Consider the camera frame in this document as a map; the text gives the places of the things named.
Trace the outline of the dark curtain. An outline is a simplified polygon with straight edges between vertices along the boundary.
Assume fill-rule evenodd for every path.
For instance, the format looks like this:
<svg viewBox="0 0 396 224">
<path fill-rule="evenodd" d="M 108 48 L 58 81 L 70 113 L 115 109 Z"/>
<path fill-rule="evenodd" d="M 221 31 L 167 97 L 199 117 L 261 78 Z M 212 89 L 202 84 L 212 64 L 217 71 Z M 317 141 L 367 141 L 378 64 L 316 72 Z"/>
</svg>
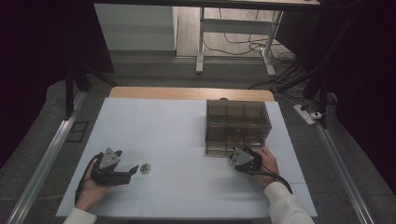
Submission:
<svg viewBox="0 0 396 224">
<path fill-rule="evenodd" d="M 114 71 L 93 0 L 0 0 L 0 168 L 49 86 L 86 67 Z"/>
<path fill-rule="evenodd" d="M 323 85 L 335 94 L 339 122 L 396 194 L 396 0 L 319 2 L 322 10 L 286 11 L 276 39 L 309 71 L 320 65 L 342 23 L 352 20 L 304 98 Z"/>
</svg>

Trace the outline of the white cabinet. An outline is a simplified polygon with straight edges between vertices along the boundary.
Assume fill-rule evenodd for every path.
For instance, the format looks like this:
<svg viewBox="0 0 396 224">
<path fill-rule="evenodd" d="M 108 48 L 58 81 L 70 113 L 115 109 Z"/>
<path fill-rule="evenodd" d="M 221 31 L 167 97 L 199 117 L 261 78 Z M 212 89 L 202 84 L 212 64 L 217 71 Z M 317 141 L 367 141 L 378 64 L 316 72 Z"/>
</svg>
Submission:
<svg viewBox="0 0 396 224">
<path fill-rule="evenodd" d="M 94 5 L 107 47 L 111 50 L 175 50 L 177 8 Z"/>
</svg>

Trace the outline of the brown transparent drawer box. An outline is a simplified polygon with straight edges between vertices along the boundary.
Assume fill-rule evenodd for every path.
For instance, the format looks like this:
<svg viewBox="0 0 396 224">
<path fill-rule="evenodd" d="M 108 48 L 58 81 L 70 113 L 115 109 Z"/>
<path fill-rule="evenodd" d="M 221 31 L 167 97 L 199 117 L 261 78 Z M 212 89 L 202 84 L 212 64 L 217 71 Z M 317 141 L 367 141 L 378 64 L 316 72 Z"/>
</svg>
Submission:
<svg viewBox="0 0 396 224">
<path fill-rule="evenodd" d="M 226 157 L 235 148 L 260 148 L 272 131 L 264 102 L 207 100 L 205 154 Z"/>
</svg>

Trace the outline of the white power strip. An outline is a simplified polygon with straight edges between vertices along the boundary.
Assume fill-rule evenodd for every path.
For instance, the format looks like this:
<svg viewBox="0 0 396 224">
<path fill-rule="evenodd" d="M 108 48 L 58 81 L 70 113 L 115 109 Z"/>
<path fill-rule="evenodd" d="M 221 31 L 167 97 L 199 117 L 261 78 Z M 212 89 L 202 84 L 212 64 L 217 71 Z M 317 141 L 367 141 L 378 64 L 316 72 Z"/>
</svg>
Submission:
<svg viewBox="0 0 396 224">
<path fill-rule="evenodd" d="M 294 110 L 296 111 L 296 113 L 301 117 L 301 119 L 308 125 L 313 125 L 316 122 L 312 119 L 312 116 L 306 111 L 306 110 L 302 110 L 302 106 L 301 105 L 295 105 Z"/>
</svg>

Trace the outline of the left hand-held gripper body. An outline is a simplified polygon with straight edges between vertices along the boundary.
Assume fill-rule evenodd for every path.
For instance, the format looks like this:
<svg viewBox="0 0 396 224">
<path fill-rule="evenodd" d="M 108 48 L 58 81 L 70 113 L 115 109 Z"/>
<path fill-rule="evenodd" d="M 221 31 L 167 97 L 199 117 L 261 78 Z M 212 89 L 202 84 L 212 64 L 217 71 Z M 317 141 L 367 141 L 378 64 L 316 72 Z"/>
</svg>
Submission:
<svg viewBox="0 0 396 224">
<path fill-rule="evenodd" d="M 115 168 L 120 162 L 115 152 L 108 147 L 105 152 L 95 155 L 96 162 L 92 168 L 91 178 L 99 185 L 118 186 L 127 185 L 131 181 L 131 175 L 128 172 L 116 172 Z"/>
</svg>

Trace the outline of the person's right hand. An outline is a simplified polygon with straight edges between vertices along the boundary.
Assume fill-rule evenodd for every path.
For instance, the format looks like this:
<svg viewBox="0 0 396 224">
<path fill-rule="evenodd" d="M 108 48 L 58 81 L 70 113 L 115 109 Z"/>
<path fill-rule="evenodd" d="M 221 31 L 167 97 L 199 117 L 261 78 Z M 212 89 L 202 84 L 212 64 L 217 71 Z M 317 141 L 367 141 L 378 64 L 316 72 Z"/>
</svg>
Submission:
<svg viewBox="0 0 396 224">
<path fill-rule="evenodd" d="M 271 173 L 274 175 L 278 175 L 278 166 L 276 157 L 272 154 L 268 147 L 263 146 L 261 149 L 257 150 L 257 153 L 262 157 L 262 172 Z M 276 179 L 267 175 L 254 175 L 254 178 L 258 181 L 258 183 L 266 188 L 270 184 L 274 183 Z"/>
</svg>

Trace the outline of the white desk frame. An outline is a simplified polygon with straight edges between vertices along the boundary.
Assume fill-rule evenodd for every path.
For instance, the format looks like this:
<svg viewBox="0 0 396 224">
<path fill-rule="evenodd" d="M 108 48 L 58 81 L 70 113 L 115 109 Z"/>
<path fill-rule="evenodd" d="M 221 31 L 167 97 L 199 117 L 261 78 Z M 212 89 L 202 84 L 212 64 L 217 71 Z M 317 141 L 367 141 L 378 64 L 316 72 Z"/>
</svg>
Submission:
<svg viewBox="0 0 396 224">
<path fill-rule="evenodd" d="M 198 0 L 200 8 L 199 42 L 196 61 L 196 73 L 204 71 L 204 35 L 205 33 L 267 35 L 265 46 L 260 50 L 266 72 L 270 77 L 276 74 L 270 62 L 269 52 L 276 36 L 278 25 L 286 10 L 304 10 L 318 8 L 318 0 Z M 275 17 L 271 21 L 237 21 L 224 19 L 207 19 L 205 10 L 214 8 L 237 8 L 273 10 Z"/>
</svg>

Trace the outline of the pale blue table cover sheet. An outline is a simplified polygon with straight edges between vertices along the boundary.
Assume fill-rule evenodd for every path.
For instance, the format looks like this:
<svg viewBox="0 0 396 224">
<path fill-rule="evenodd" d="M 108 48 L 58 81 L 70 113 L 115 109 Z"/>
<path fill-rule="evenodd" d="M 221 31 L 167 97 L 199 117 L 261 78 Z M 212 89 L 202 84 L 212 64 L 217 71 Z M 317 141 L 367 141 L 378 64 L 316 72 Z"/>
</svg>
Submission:
<svg viewBox="0 0 396 224">
<path fill-rule="evenodd" d="M 206 102 L 105 99 L 57 211 L 67 216 L 78 181 L 97 153 L 121 151 L 119 170 L 148 164 L 130 184 L 112 189 L 93 212 L 125 219 L 253 219 L 268 215 L 257 181 L 229 160 L 205 154 Z"/>
</svg>

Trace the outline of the wooden table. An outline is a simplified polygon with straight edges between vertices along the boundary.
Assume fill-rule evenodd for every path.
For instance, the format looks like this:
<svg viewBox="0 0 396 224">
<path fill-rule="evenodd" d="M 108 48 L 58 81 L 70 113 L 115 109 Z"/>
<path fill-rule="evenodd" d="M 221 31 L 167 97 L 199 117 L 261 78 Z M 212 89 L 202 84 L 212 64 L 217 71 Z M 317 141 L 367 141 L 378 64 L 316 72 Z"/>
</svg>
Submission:
<svg viewBox="0 0 396 224">
<path fill-rule="evenodd" d="M 274 95 L 262 90 L 234 90 L 211 88 L 171 87 L 115 87 L 110 98 L 170 99 L 170 100 L 218 100 L 273 102 Z"/>
</svg>

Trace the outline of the person's left hand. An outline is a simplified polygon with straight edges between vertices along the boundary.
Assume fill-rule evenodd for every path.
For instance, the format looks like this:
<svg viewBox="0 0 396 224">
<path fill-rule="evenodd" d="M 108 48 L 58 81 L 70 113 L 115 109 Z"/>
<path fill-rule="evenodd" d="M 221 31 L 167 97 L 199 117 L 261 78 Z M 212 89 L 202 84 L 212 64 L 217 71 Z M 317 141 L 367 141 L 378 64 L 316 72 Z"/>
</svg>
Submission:
<svg viewBox="0 0 396 224">
<path fill-rule="evenodd" d="M 82 190 L 75 207 L 85 212 L 90 212 L 104 196 L 112 189 L 111 186 L 98 185 L 91 179 L 93 165 L 91 164 L 83 180 Z"/>
</svg>

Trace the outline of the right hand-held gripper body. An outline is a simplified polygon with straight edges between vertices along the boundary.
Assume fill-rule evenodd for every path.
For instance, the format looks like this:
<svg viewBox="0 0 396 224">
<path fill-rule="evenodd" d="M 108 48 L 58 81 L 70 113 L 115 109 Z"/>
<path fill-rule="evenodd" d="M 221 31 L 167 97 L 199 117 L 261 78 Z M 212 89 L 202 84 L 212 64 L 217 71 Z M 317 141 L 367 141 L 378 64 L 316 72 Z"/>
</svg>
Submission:
<svg viewBox="0 0 396 224">
<path fill-rule="evenodd" d="M 250 147 L 235 148 L 229 158 L 234 169 L 241 173 L 256 172 L 262 167 L 262 157 Z"/>
</svg>

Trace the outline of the aluminium floor rail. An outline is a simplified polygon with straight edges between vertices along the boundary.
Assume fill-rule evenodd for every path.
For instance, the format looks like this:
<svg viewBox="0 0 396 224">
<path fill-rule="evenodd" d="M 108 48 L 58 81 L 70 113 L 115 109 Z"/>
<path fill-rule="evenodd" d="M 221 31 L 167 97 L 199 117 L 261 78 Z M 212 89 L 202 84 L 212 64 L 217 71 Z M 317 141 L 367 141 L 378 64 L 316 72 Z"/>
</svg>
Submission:
<svg viewBox="0 0 396 224">
<path fill-rule="evenodd" d="M 321 124 L 317 125 L 318 134 L 326 147 L 329 154 L 330 160 L 332 161 L 333 167 L 339 176 L 339 179 L 346 191 L 347 196 L 355 210 L 355 213 L 361 224 L 375 224 L 373 216 L 364 201 L 361 192 L 351 177 L 342 156 L 340 155 L 338 148 L 336 147 L 332 137 L 327 129 Z"/>
<path fill-rule="evenodd" d="M 18 199 L 10 216 L 8 217 L 6 224 L 23 224 L 66 140 L 67 135 L 70 133 L 70 130 L 76 121 L 86 96 L 87 92 L 85 91 L 80 91 L 77 94 L 72 104 L 73 110 L 71 116 L 62 121 L 40 163 L 37 165 L 35 172 L 26 185 L 21 197 Z"/>
</svg>

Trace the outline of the black metal stand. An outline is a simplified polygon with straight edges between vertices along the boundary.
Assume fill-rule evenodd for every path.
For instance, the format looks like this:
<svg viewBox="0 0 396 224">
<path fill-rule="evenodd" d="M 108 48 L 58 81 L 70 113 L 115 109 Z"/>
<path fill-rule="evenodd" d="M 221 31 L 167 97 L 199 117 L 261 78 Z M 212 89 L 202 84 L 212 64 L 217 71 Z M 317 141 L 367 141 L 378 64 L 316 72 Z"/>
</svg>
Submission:
<svg viewBox="0 0 396 224">
<path fill-rule="evenodd" d="M 313 100 L 319 94 L 319 112 L 327 112 L 331 66 L 336 52 L 356 16 L 347 12 L 285 12 L 276 38 L 296 55 L 304 74 L 286 84 L 274 86 L 281 93 L 308 80 L 303 98 Z"/>
<path fill-rule="evenodd" d="M 88 74 L 94 75 L 99 78 L 110 87 L 118 86 L 118 83 L 111 78 L 107 77 L 105 74 L 94 69 L 92 66 L 84 62 L 73 63 L 66 72 L 65 76 L 65 96 L 66 96 L 66 110 L 65 119 L 70 119 L 73 112 L 75 111 L 74 102 L 74 85 L 77 85 L 78 89 L 83 92 L 87 92 L 92 84 L 88 79 Z"/>
</svg>

